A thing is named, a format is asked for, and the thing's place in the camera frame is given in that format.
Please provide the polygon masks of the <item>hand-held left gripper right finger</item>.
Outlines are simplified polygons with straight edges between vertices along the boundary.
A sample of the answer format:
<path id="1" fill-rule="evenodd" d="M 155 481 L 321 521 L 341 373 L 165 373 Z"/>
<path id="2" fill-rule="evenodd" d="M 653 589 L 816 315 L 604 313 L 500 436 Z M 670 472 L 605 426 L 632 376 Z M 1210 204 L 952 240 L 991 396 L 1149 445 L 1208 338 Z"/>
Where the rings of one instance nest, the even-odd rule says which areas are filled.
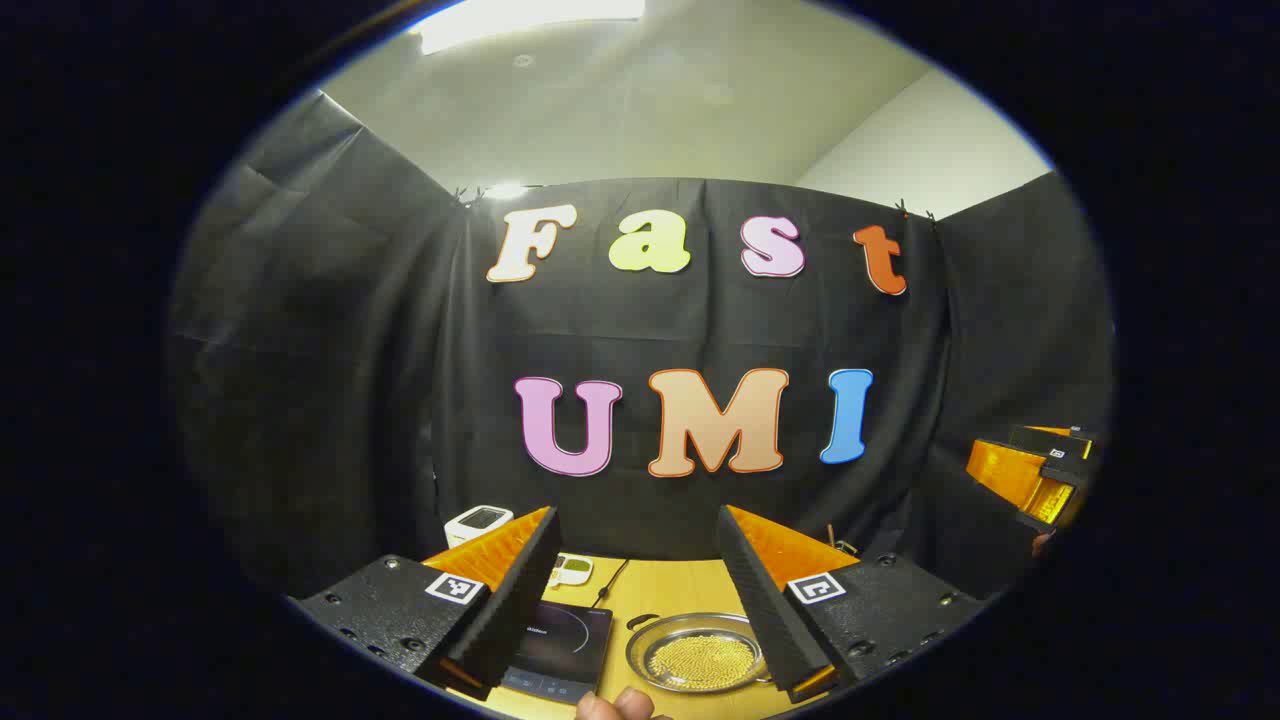
<path id="1" fill-rule="evenodd" d="M 772 682 L 794 703 L 865 685 L 984 607 L 904 556 L 858 559 L 731 505 L 716 546 Z"/>

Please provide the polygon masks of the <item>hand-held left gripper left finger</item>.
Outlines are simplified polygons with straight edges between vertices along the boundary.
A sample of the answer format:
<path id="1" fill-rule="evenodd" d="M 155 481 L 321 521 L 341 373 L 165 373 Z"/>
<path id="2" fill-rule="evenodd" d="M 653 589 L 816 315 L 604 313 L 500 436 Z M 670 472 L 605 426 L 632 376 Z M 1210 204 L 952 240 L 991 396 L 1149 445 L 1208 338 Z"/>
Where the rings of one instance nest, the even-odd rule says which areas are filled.
<path id="1" fill-rule="evenodd" d="M 485 700 L 515 659 L 561 551 L 541 507 L 430 559 L 385 555 L 291 603 L 402 675 Z"/>

